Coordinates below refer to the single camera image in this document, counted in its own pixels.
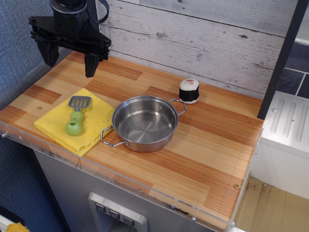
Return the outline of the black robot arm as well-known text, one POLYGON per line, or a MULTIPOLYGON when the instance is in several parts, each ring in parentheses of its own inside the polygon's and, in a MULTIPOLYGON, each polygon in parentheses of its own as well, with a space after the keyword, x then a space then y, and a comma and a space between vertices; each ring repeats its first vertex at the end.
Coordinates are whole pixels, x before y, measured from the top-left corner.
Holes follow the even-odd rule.
POLYGON ((99 32, 98 25, 108 19, 109 5, 102 0, 106 14, 98 18, 93 0, 52 0, 52 16, 31 16, 31 36, 45 62, 53 67, 59 47, 84 54, 85 75, 93 77, 97 66, 109 57, 111 40, 99 32))

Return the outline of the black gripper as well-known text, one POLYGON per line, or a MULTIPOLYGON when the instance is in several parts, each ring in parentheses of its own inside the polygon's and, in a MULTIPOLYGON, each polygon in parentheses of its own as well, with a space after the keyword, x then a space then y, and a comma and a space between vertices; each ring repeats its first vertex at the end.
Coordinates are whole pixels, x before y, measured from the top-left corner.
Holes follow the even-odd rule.
POLYGON ((94 3, 50 3, 52 16, 30 16, 31 37, 49 67, 59 58, 59 47, 74 50, 84 55, 85 76, 95 75, 100 60, 109 57, 111 40, 101 34, 95 24, 105 22, 109 16, 108 3, 102 3, 106 13, 97 18, 94 3))

